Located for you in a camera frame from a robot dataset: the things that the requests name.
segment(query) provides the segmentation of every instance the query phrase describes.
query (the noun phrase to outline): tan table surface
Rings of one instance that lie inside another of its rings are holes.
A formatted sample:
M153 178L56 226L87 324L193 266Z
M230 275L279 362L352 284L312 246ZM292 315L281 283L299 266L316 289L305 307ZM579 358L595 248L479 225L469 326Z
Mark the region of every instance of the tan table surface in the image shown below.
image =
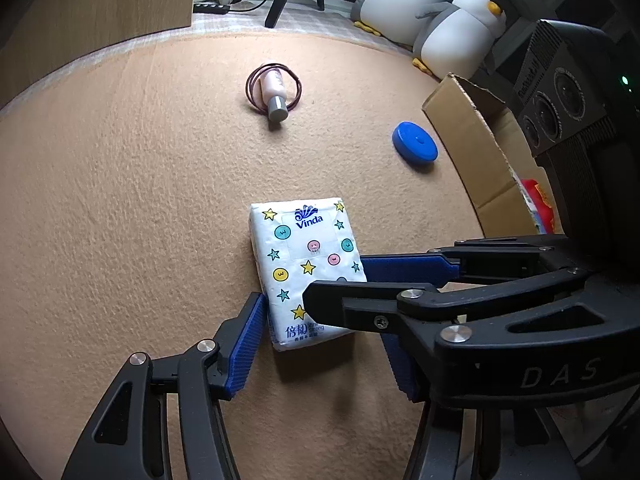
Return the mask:
M244 97L265 59L304 85L281 128ZM0 114L0 416L44 480L130 353L182 352L258 290L250 203L341 196L361 254L482 236L437 136L431 171L391 143L400 121L433 131L435 85L407 57L245 34L108 57ZM364 333L283 354L264 339L223 410L245 480L401 478L420 414Z

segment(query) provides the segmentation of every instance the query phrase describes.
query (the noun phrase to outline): black speaker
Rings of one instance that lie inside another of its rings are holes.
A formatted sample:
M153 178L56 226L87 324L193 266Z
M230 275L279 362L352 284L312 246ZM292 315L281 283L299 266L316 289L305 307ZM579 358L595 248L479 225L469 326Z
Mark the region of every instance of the black speaker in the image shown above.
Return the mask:
M549 177L562 228L640 269L640 73L596 28L537 23L510 107Z

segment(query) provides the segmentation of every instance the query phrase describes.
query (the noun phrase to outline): orange beak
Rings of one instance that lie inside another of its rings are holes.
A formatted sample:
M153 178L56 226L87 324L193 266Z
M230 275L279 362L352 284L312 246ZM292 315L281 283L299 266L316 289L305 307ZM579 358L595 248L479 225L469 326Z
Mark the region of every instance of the orange beak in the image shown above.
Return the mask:
M492 13L492 15L500 16L502 14L502 9L497 3L489 2L488 4L486 4L486 6L487 9L489 9L489 12Z

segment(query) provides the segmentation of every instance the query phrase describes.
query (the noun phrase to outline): brown cord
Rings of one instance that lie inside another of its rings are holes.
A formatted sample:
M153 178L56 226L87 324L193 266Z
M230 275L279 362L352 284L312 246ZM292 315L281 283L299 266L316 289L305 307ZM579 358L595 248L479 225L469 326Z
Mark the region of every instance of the brown cord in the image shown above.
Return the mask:
M297 75L293 73L293 70L290 69L287 65L283 65L282 63L265 63L262 66L256 68L253 72L251 72L250 76L246 80L246 84L244 85L244 92L246 93L246 98L249 99L249 102L261 113L267 114L267 107L258 106L258 103L255 102L254 99L254 87L255 83L260 79L260 76L265 72L268 72L272 68L279 68L280 70L284 70L287 74L291 76L293 81L296 82L296 97L287 105L287 110L292 111L293 108L296 107L298 101L300 101L300 97L302 97L302 83Z

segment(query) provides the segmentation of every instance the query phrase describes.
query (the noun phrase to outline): screw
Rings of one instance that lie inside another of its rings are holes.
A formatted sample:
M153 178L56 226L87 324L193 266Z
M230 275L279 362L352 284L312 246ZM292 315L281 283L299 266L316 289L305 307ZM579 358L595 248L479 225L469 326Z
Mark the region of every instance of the screw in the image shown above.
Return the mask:
M136 352L135 354L131 354L131 357L129 357L129 362L134 366L141 365L145 361L146 355L144 355L142 352Z
M462 343L471 337L471 329L466 325L451 325L443 328L440 337L450 343Z
M213 339L203 339L198 343L198 350L201 352L211 352L216 347L216 342Z
M400 293L400 296L402 296L403 298L412 299L412 298L420 298L420 296L423 294L424 294L424 291L420 290L419 288L410 288L409 290L403 290Z
M375 318L373 318L373 324L376 326L376 328L384 330L389 326L389 320L384 316L376 316Z

